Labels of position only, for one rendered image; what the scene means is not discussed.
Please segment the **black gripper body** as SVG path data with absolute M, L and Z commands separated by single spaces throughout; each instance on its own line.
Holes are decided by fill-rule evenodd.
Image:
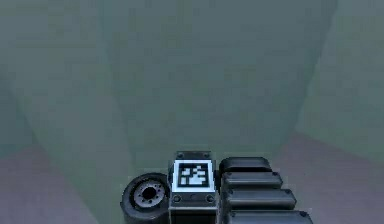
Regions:
M 169 224 L 169 191 L 163 173 L 145 173 L 134 178 L 121 197 L 124 224 Z

